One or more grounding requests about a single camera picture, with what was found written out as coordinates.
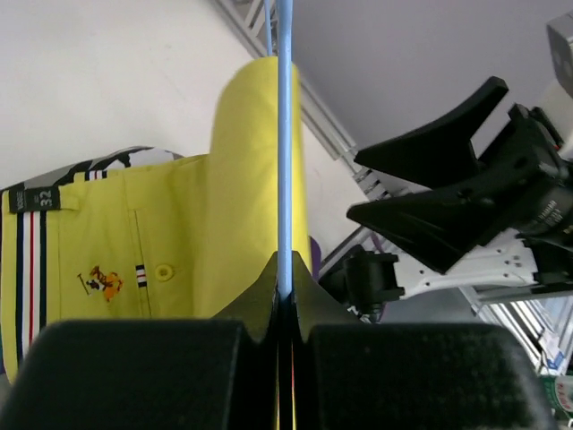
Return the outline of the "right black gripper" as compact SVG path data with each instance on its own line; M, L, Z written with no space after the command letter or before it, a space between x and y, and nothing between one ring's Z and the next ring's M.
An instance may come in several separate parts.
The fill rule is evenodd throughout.
M519 238L571 246L572 164L558 154L540 108L514 105L475 155L472 137L508 92L492 76L431 123L358 151L360 166L444 187L356 204L346 216L440 274L509 228Z

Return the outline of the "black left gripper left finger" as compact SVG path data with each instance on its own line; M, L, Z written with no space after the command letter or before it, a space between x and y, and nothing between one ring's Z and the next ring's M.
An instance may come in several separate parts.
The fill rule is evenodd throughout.
M51 325L23 361L4 429L272 429L277 262L209 319Z

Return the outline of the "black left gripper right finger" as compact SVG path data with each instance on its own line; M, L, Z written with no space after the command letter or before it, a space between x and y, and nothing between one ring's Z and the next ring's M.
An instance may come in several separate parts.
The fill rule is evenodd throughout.
M299 429L553 429L513 334L479 323L360 322L293 256Z

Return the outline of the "olive yellow trousers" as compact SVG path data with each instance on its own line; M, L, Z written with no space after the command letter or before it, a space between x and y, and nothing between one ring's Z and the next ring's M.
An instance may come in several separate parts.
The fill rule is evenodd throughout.
M312 263L300 105L292 104L292 250ZM209 319L270 260L278 293L278 59L223 89L210 150L1 195L1 342L11 389L45 329L69 321ZM277 423L292 416L279 378Z

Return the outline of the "purple grey camouflage trousers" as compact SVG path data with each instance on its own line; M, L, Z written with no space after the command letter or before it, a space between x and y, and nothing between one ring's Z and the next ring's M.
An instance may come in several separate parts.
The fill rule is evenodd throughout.
M67 185L74 181L91 181L107 177L113 170L145 167L163 164L181 159L183 156L156 147L135 146L108 154L97 159L88 159L52 172L24 180L18 184L2 188L7 191L13 188L37 188L56 185Z

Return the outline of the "blue hanger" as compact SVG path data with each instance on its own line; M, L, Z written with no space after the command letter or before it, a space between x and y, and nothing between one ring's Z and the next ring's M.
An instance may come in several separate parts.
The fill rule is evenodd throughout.
M289 298L293 290L292 238L292 22L293 3L276 2L277 41L273 42L271 5L264 3L267 51L278 55L278 294Z

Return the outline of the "lilac purple trousers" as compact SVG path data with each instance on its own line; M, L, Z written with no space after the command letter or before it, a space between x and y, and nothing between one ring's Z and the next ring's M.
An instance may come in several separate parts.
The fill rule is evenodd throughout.
M311 259L312 259L312 267L311 267L311 274L312 278L318 282L320 279L320 270L321 270L321 247L319 243L313 238L310 237L310 246L311 246Z

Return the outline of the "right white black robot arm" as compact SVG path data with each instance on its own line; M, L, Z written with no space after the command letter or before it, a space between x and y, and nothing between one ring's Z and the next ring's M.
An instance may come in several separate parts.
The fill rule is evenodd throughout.
M472 138L507 94L488 79L447 114L360 150L355 162L419 186L347 216L397 251L339 265L347 301L373 315L390 302L466 289L476 305L572 292L572 81L537 107L516 104L481 155ZM554 429L538 367L560 369L550 329L501 324L358 322L306 279L295 282L294 406L300 429Z

